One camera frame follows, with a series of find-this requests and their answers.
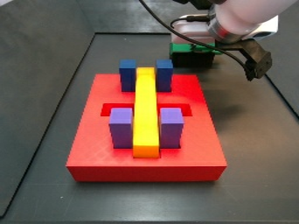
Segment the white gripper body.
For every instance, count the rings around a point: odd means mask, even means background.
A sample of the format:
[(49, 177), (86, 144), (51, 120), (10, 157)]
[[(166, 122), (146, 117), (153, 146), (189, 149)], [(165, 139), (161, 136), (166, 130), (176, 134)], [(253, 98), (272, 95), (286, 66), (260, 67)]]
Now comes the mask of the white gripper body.
[[(186, 22), (185, 16), (173, 23), (173, 29), (186, 38), (193, 39), (204, 44), (212, 44), (214, 38), (210, 36), (204, 22)], [(277, 17), (270, 18), (246, 34), (241, 39), (260, 40), (272, 36), (277, 32)]]

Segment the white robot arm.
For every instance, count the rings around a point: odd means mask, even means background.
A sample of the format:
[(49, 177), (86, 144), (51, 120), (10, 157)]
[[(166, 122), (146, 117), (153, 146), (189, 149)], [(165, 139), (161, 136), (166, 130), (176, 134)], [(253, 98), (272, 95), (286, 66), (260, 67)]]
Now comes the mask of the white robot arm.
[(277, 31), (277, 15), (297, 0), (174, 0), (190, 3), (198, 14), (181, 16), (170, 27), (182, 36), (208, 44), (261, 39)]

